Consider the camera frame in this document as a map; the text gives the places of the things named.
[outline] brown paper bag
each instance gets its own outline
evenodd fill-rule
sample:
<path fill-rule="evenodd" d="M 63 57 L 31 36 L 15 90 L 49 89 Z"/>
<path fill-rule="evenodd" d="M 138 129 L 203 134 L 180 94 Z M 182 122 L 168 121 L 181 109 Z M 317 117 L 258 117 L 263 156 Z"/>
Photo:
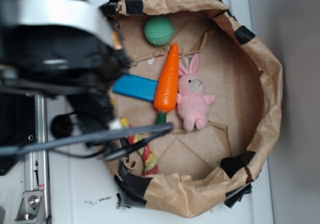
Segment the brown paper bag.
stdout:
<path fill-rule="evenodd" d="M 200 54 L 199 73 L 206 93 L 216 94 L 205 129 L 186 133 L 176 111 L 167 115 L 174 131 L 150 145 L 159 172 L 141 177 L 143 163 L 106 163 L 125 205 L 141 205 L 192 217 L 224 201 L 232 206 L 258 177 L 276 143 L 281 122 L 282 66 L 270 50 L 238 23 L 220 0 L 120 0 L 109 3 L 125 47 L 136 63 L 130 72 L 158 80 L 171 44 L 182 56 Z M 144 24 L 166 15 L 175 27 L 172 41 L 147 42 Z M 148 60 L 154 58 L 150 65 Z M 133 126 L 154 124 L 152 103 L 110 94 L 120 118 Z"/>

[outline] orange carrot toy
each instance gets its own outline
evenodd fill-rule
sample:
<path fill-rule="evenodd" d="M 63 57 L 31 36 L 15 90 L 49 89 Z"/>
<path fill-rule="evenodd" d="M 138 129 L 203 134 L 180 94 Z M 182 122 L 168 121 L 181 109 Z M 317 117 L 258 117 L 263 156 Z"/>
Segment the orange carrot toy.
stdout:
<path fill-rule="evenodd" d="M 173 110 L 177 104 L 179 82 L 179 48 L 175 43 L 168 55 L 161 72 L 158 86 L 155 92 L 154 107 L 158 110 L 156 123 L 165 123 L 167 113 Z"/>

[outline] pink bunny plush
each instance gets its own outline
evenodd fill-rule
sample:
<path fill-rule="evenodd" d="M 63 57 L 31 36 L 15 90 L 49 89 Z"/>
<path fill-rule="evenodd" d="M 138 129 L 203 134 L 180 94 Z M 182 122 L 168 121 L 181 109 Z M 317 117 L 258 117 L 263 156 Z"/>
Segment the pink bunny plush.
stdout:
<path fill-rule="evenodd" d="M 197 75 L 199 64 L 199 54 L 193 55 L 188 70 L 179 63 L 177 111 L 186 131 L 192 131 L 194 127 L 198 130 L 205 128 L 209 105 L 217 98 L 215 95 L 205 95 L 204 81 Z"/>

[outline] blue wooden block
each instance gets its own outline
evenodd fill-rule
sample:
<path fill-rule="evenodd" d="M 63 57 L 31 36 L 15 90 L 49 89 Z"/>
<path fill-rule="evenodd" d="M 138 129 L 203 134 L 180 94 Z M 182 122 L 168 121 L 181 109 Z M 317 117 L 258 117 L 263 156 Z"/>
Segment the blue wooden block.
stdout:
<path fill-rule="evenodd" d="M 125 75 L 121 77 L 113 87 L 113 92 L 133 98 L 154 101 L 158 81 L 140 77 L 137 75 Z"/>

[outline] green rubber ball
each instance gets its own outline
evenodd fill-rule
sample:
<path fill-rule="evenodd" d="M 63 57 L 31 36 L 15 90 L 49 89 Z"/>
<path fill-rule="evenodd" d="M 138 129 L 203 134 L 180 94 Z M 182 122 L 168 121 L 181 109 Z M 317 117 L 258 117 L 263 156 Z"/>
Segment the green rubber ball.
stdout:
<path fill-rule="evenodd" d="M 153 16 L 145 23 L 144 33 L 150 44 L 162 46 L 170 42 L 174 36 L 175 28 L 166 16 Z"/>

